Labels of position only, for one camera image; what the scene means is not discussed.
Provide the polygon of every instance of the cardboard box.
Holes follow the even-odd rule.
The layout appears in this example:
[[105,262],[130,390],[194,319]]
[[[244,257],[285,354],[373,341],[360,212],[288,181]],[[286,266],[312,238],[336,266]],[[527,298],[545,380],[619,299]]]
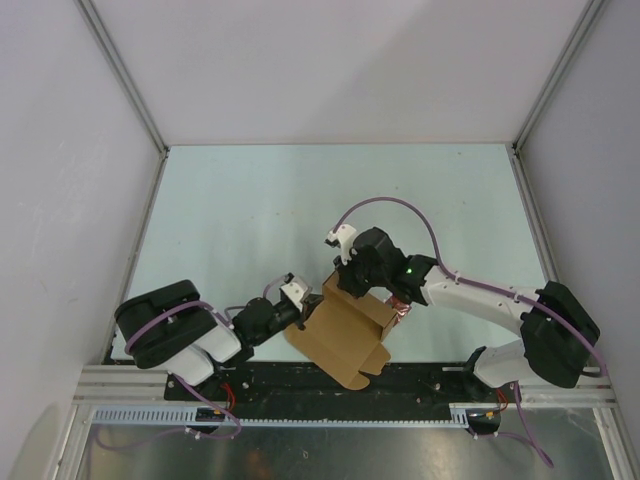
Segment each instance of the cardboard box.
[[362,373],[380,375],[391,359],[380,342],[393,328],[397,312],[369,294],[355,299],[337,283],[337,273],[324,283],[324,300],[305,322],[306,329],[290,325],[284,336],[340,385],[361,390],[369,385]]

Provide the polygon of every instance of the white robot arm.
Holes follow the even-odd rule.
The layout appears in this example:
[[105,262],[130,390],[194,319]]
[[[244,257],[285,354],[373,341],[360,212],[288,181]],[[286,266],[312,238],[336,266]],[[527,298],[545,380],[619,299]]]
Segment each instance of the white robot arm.
[[340,248],[334,260],[338,287],[354,297],[363,296],[371,287],[384,287],[403,303],[453,308],[518,335],[519,340],[507,345],[476,350],[467,362],[487,387],[498,388],[535,375],[560,387],[575,386],[589,350],[551,318],[548,310],[566,319],[591,345],[600,335],[576,298],[559,283],[548,282],[536,289],[470,280],[450,272],[434,258],[405,256],[377,227],[358,235],[350,225],[340,225],[329,232],[326,243]]

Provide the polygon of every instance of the aluminum frame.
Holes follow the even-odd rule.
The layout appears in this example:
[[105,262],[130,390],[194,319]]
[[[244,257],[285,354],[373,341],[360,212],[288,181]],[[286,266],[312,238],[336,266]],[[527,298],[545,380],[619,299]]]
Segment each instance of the aluminum frame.
[[547,105],[549,105],[549,102],[553,99],[554,93],[562,83],[562,80],[566,77],[573,61],[578,56],[580,50],[584,47],[589,34],[593,31],[608,3],[609,0],[589,0],[582,10],[580,18],[573,27],[560,56],[553,65],[551,73],[547,77],[542,90],[538,94],[533,107],[529,111],[524,124],[516,136],[514,146],[517,151],[522,149],[529,138],[529,135],[542,117]]
[[140,95],[140,91],[138,87],[136,87],[129,70],[124,64],[122,57],[118,53],[118,49],[111,39],[111,35],[109,31],[104,25],[98,10],[93,4],[92,0],[74,0],[78,10],[80,11],[80,15],[85,20],[89,31],[93,34],[98,47],[102,50],[104,54],[105,60],[113,70],[118,83],[122,87],[122,90],[129,100],[131,107],[135,111],[136,115],[142,122],[149,138],[158,149],[158,152],[163,153],[167,150],[167,145],[162,139],[162,135],[160,134],[160,130],[158,129],[156,123],[153,121],[153,117],[149,112],[149,109],[144,102],[142,95]]
[[[155,202],[158,188],[161,182],[165,161],[168,155],[168,147],[165,145],[162,136],[149,113],[146,104],[140,95],[135,83],[129,74],[118,50],[109,35],[109,32],[102,22],[100,15],[92,0],[74,0],[82,17],[85,19],[89,30],[98,43],[98,46],[105,55],[106,61],[114,71],[125,95],[129,99],[132,108],[139,116],[148,135],[154,145],[161,153],[158,172],[154,186],[150,193],[138,236],[131,255],[130,264],[127,268],[120,299],[126,297],[133,271],[137,262],[138,252],[147,225],[151,216],[151,211]],[[507,145],[511,166],[522,203],[529,222],[532,236],[534,238],[536,250],[547,280],[556,280],[558,272],[553,260],[553,253],[545,227],[537,208],[535,197],[527,179],[524,165],[517,152],[526,142],[532,129],[541,117],[545,107],[553,97],[556,88],[569,71],[570,66],[580,51],[588,34],[600,18],[604,7],[609,0],[590,0],[583,10],[582,16],[570,35],[563,52],[558,58],[554,68],[549,75],[542,91],[540,92],[533,108],[531,109],[525,123],[523,124],[516,140],[513,144]],[[110,348],[113,328],[105,342],[104,353]],[[89,429],[95,413],[101,406],[113,407],[116,405],[144,406],[152,409],[170,409],[176,406],[192,408],[200,405],[199,402],[167,402],[163,398],[164,386],[167,373],[159,370],[138,370],[134,366],[87,366],[82,372],[78,388],[74,396],[69,417],[66,422],[64,435],[62,435],[59,445],[55,450],[56,462],[52,466],[48,478],[53,480],[73,480],[76,478],[81,462],[84,447],[89,436]],[[614,478],[630,479],[640,478],[638,460],[635,456],[631,442],[624,426],[620,410],[618,408],[615,394],[607,378],[582,377],[576,389],[563,390],[546,384],[542,380],[523,382],[521,385],[523,395],[523,406],[530,409],[540,408],[592,408],[600,435],[602,437],[605,451],[610,463]],[[479,407],[483,404],[452,404],[454,411],[467,407]],[[269,422],[265,419],[260,425],[271,426],[301,426],[300,422]],[[361,426],[358,422],[346,422],[346,425]]]

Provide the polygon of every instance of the gray wall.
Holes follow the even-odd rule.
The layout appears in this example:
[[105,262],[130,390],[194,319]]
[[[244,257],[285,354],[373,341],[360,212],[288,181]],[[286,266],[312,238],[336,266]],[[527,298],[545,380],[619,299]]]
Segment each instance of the gray wall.
[[614,0],[524,149],[562,279],[640,449],[640,2]]
[[158,154],[72,1],[2,2],[0,65],[0,478],[25,444],[15,477],[37,479],[106,338]]

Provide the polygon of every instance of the cardboard flap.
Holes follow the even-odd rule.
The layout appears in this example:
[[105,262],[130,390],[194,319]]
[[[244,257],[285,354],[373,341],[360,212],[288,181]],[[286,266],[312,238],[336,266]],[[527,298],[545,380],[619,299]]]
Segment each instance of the cardboard flap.
[[364,361],[360,367],[360,371],[371,375],[380,375],[389,360],[391,360],[391,354],[379,343]]
[[328,347],[319,343],[313,336],[299,330],[295,325],[289,325],[285,329],[284,337],[343,387],[350,390],[362,390],[369,385],[369,379],[356,368],[345,363]]
[[361,390],[370,383],[361,372],[380,375],[391,359],[380,341],[393,327],[396,311],[372,295],[355,299],[338,289],[337,282],[334,273],[324,283],[324,300],[305,329],[290,325],[284,336],[340,385]]
[[338,288],[337,272],[334,272],[333,275],[324,282],[322,285],[322,293],[325,296],[335,295],[341,301],[354,308],[359,314],[365,315],[383,329],[389,324],[393,325],[395,323],[397,312],[373,295],[367,294],[361,298],[353,298],[348,293],[340,290]]

